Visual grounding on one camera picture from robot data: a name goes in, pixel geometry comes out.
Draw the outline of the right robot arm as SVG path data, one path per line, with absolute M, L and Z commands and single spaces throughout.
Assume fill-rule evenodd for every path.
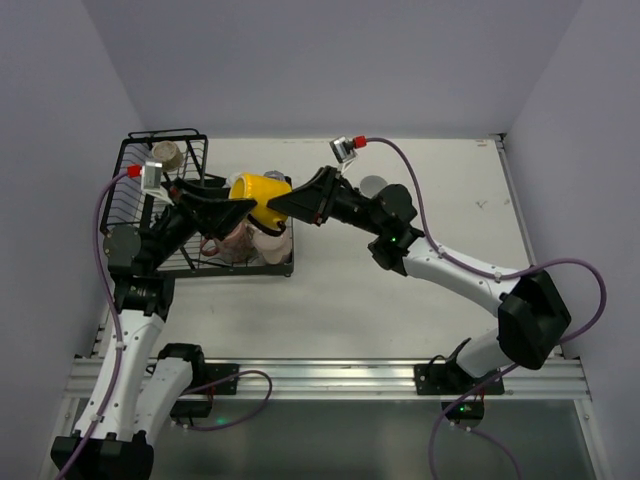
M 504 367 L 542 368 L 571 322 L 551 276 L 540 270 L 501 272 L 475 259 L 453 261 L 413 227 L 417 215 L 407 188 L 390 184 L 363 195 L 334 167 L 323 167 L 291 192 L 268 200 L 270 209 L 320 226 L 336 219 L 374 235 L 368 249 L 384 270 L 426 280 L 491 313 L 496 329 L 463 340 L 448 356 L 414 368 L 420 395 L 462 394 Z

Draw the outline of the yellow mug black handle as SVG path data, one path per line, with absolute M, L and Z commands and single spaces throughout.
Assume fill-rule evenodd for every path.
M 254 200 L 256 205 L 247 215 L 248 221 L 266 235 L 278 237 L 286 230 L 288 216 L 272 210 L 268 203 L 291 191 L 285 180 L 242 173 L 231 183 L 229 198 Z

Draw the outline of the clear faceted glass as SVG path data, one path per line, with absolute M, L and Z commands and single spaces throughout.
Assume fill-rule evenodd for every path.
M 267 171 L 264 173 L 264 176 L 266 178 L 270 178 L 270 179 L 274 179 L 274 180 L 278 180 L 278 181 L 283 181 L 285 183 L 290 184 L 291 183 L 291 179 L 284 175 L 282 172 L 277 171 L 277 170 L 271 170 L 271 171 Z

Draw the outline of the pink mug purple interior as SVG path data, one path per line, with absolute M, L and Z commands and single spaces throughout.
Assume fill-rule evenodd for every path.
M 279 236 L 271 236 L 253 225 L 250 229 L 252 244 L 266 264 L 281 265 L 289 260 L 292 240 L 288 230 Z

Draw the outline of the speckled beige ceramic cup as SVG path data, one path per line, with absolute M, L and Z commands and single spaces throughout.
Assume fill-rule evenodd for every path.
M 179 145 L 169 140 L 156 143 L 151 149 L 151 156 L 161 164 L 163 172 L 175 171 L 184 163 L 184 154 Z

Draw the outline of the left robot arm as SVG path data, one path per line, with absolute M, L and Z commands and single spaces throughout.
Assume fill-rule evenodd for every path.
M 173 343 L 148 363 L 169 317 L 175 281 L 159 267 L 195 233 L 224 238 L 254 207 L 225 190 L 176 180 L 160 189 L 168 205 L 150 228 L 101 226 L 102 207 L 115 180 L 102 190 L 93 214 L 94 259 L 113 331 L 89 401 L 68 436 L 55 438 L 51 459 L 60 479 L 147 479 L 163 423 L 184 394 L 211 395 L 238 371 L 211 376 L 202 348 Z

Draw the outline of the pink ghost pattern mug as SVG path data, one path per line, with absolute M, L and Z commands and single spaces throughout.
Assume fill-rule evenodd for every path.
M 217 258 L 227 264 L 252 261 L 257 258 L 257 250 L 251 234 L 248 223 L 242 221 L 224 239 L 203 238 L 200 242 L 200 254 L 205 258 Z

